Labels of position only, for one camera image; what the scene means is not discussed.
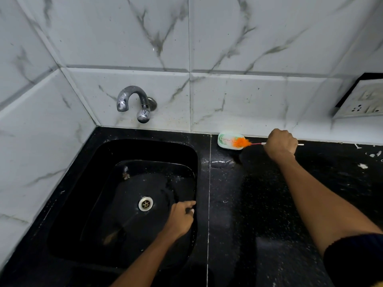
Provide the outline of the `chrome wall tap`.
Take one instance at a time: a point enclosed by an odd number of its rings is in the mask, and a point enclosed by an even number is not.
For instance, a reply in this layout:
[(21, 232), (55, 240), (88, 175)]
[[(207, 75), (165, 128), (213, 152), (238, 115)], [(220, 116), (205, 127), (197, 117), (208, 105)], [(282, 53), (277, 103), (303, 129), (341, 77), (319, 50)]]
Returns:
[(130, 100), (133, 100), (133, 108), (138, 110), (137, 120), (146, 124), (151, 119), (151, 113), (156, 110), (157, 102), (149, 97), (146, 92), (138, 86), (127, 86), (122, 89), (116, 99), (118, 112), (127, 112), (130, 109)]

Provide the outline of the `black kitchen sink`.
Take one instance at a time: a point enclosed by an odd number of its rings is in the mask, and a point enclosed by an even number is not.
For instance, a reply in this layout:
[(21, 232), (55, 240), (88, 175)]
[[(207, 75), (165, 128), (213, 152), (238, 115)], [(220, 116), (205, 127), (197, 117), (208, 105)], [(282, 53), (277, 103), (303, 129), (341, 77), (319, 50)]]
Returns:
[[(196, 196), (198, 156), (183, 144), (123, 139), (100, 146), (51, 227), (56, 257), (127, 268), (154, 241), (173, 204)], [(142, 212), (138, 202), (154, 205)]]

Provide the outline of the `dark sleeve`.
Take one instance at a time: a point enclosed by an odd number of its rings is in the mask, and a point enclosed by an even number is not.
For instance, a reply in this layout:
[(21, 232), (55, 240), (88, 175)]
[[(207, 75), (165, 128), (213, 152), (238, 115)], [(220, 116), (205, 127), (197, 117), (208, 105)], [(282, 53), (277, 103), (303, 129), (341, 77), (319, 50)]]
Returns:
[(383, 287), (383, 234), (341, 238), (326, 248), (323, 262), (335, 287)]

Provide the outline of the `person's left hand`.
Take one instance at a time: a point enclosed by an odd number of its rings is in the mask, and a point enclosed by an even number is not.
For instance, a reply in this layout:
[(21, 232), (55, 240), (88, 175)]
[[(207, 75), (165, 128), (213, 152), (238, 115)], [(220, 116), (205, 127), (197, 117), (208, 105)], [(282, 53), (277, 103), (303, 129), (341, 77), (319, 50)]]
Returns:
[(194, 222), (194, 208), (177, 208), (173, 204), (169, 217), (163, 228), (164, 235), (172, 242), (184, 236)]

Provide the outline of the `person's right forearm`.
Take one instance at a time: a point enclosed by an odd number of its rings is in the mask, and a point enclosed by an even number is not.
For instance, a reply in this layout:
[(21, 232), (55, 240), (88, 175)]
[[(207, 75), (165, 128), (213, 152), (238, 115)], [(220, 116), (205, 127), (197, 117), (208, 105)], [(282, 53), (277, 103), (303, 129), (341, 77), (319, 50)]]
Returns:
[(308, 173), (288, 152), (272, 156), (321, 256), (341, 238), (383, 231), (365, 214)]

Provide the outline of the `metal sink drain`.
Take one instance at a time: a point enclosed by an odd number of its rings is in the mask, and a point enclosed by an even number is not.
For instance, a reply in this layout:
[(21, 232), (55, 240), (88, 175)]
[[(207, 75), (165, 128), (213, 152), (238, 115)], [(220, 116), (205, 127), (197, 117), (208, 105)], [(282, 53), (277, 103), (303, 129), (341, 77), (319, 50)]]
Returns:
[(154, 201), (151, 197), (145, 196), (142, 197), (138, 202), (138, 209), (142, 212), (147, 212), (151, 210), (154, 205)]

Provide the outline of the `white green soap dish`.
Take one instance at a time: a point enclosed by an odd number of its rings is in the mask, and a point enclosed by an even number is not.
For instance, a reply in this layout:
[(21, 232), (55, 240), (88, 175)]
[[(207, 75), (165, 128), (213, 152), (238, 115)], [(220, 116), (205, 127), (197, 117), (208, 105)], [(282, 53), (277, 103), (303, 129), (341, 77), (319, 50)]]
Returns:
[(218, 134), (217, 144), (223, 149), (229, 150), (242, 150), (242, 145), (246, 138), (240, 134), (234, 134), (230, 132), (221, 132)]

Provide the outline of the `person's right hand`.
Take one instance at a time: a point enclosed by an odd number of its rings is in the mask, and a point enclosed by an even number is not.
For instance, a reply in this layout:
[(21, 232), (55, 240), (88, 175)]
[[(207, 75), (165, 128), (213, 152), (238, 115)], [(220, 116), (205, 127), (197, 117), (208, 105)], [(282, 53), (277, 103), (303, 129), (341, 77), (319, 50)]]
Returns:
[(269, 134), (264, 149), (275, 163), (295, 160), (298, 140), (288, 130), (274, 129)]

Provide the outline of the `white wall switch socket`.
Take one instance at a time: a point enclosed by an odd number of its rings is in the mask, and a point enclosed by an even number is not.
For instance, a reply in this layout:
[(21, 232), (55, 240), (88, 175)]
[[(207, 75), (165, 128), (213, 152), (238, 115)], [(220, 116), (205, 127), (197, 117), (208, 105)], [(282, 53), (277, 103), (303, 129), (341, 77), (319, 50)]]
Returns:
[(383, 116), (383, 73), (362, 74), (336, 108), (333, 119)]

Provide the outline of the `orange feather duster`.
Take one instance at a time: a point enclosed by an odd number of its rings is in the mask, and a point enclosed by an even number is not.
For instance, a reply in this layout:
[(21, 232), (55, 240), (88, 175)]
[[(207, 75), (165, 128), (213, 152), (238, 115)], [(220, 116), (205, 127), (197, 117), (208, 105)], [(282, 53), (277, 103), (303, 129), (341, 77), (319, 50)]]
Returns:
[(233, 138), (231, 140), (231, 144), (232, 144), (232, 147), (234, 149), (243, 149), (243, 148), (246, 148), (248, 146), (252, 146), (252, 145), (266, 145), (266, 142), (261, 142), (261, 143), (252, 143), (250, 142), (248, 139), (244, 138), (244, 137), (236, 137), (236, 138)]

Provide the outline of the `person's left forearm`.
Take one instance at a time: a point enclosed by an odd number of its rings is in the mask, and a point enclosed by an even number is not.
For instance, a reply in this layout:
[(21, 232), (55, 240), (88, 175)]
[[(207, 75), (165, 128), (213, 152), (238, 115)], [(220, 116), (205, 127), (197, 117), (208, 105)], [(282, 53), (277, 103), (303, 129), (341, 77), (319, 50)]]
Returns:
[(167, 251), (178, 237), (179, 235), (173, 231), (161, 231), (149, 247), (110, 287), (150, 287)]

